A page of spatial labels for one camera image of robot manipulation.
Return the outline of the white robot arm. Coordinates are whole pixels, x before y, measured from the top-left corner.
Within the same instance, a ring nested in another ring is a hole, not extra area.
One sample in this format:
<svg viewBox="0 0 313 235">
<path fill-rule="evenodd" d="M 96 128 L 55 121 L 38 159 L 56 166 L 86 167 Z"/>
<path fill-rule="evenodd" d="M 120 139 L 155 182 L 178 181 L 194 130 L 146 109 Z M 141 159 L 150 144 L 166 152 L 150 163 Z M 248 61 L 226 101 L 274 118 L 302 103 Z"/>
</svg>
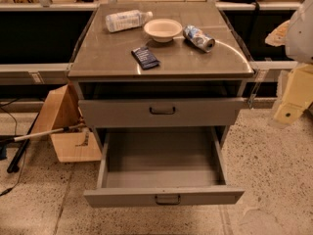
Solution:
<svg viewBox="0 0 313 235">
<path fill-rule="evenodd" d="M 299 119 L 313 103 L 313 0 L 304 0 L 291 18 L 265 38 L 271 46 L 285 46 L 286 55 L 298 65 L 281 72 L 278 99 L 272 108 L 270 124 L 284 128 Z"/>
</svg>

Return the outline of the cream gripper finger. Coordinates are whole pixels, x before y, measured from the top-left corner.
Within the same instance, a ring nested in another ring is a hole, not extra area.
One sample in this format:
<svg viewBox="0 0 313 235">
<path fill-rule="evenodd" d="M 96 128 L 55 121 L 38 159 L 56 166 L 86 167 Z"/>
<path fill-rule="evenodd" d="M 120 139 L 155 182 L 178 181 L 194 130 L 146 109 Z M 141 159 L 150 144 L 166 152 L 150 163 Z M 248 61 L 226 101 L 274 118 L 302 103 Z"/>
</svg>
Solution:
<svg viewBox="0 0 313 235">
<path fill-rule="evenodd" d="M 285 21 L 277 26 L 271 33 L 265 38 L 265 43 L 274 46 L 284 46 L 286 44 L 286 36 L 290 26 L 289 21 Z"/>
<path fill-rule="evenodd" d="M 313 103 L 313 65 L 301 65 L 282 73 L 283 87 L 273 107 L 273 121 L 291 125 Z"/>
</svg>

